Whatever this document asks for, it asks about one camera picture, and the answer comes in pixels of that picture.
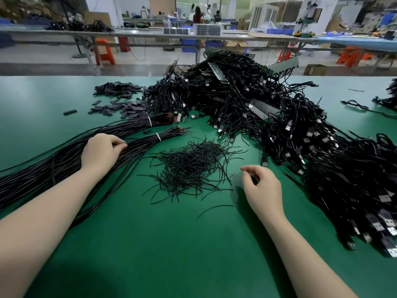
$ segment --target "dark hair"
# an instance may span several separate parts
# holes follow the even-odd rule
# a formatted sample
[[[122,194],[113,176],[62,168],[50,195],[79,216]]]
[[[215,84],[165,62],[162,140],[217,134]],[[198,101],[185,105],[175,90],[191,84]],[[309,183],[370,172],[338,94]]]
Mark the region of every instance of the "dark hair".
[[[201,16],[201,10],[199,6],[196,6],[196,16],[197,17]]]

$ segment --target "person in dark shirt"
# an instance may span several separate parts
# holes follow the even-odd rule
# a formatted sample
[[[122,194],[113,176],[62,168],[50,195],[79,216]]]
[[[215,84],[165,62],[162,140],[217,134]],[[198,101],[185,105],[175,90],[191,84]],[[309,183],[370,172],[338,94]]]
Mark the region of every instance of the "person in dark shirt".
[[[215,22],[220,22],[222,20],[219,10],[216,11],[216,15],[214,15]]]
[[[193,23],[200,24],[201,10],[199,6],[196,6],[196,13],[193,15]]]

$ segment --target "white air conditioner unit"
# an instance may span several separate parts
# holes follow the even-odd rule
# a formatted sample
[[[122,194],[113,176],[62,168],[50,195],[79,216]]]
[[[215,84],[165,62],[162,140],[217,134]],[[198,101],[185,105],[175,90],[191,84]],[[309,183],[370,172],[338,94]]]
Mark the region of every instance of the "white air conditioner unit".
[[[262,7],[253,7],[248,30],[251,30],[252,28],[259,28],[263,25],[263,23],[268,21],[272,21],[274,23],[277,14],[277,6],[264,5]]]

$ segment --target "green table surface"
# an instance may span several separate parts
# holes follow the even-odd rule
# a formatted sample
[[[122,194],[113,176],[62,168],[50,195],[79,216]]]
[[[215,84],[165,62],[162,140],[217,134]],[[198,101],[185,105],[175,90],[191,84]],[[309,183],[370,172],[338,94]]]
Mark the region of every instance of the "green table surface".
[[[96,99],[94,86],[108,81],[153,85],[155,77],[0,77],[0,169],[21,163],[93,127],[119,119],[88,115]],[[328,121],[364,137],[386,133],[397,142],[397,120],[340,104],[355,99],[370,108],[375,95],[387,96],[390,77],[298,77],[288,83],[313,80],[305,89],[320,102]],[[364,90],[355,92],[348,89]],[[64,116],[62,112],[77,109]],[[192,137],[215,138],[205,118],[180,123],[192,133],[156,145],[151,152],[182,147]],[[159,127],[156,131],[165,130]],[[239,167],[258,164],[260,150],[246,146],[241,136],[234,143],[247,149],[244,160],[227,168],[234,191],[217,192],[200,201],[181,196],[150,205],[156,182],[138,174],[156,173],[143,159],[130,179],[85,222],[67,232],[30,287],[27,297],[294,297],[294,291],[275,246],[242,190]],[[395,293],[396,260],[385,258],[371,245],[355,238],[357,251],[345,250],[333,225],[307,196],[282,174],[285,167],[269,168],[283,188],[287,218],[327,264],[359,297],[386,297]],[[159,192],[157,198],[166,197]],[[196,217],[204,210],[218,207]]]

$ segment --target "floor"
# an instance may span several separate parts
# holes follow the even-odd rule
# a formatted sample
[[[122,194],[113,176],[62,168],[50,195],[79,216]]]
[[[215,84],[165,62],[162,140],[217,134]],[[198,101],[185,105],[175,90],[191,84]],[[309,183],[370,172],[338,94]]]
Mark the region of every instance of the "floor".
[[[0,49],[0,75],[92,75],[86,58],[73,58],[79,51],[76,46],[15,45]],[[262,65],[275,64],[279,51],[250,51],[255,61]],[[191,65],[195,62],[195,53],[185,53],[182,49],[164,51],[162,48],[134,47],[131,52],[114,54],[116,65],[104,64],[102,75],[114,76],[162,76],[175,60],[178,64]],[[292,75],[303,75],[308,64],[329,66],[326,75],[359,76],[371,73],[372,61],[361,61],[354,71],[342,65],[336,65],[338,55],[328,51],[303,52],[299,57],[300,67]],[[200,61],[205,60],[201,53]],[[376,69],[372,76],[397,76],[397,65],[390,69]]]

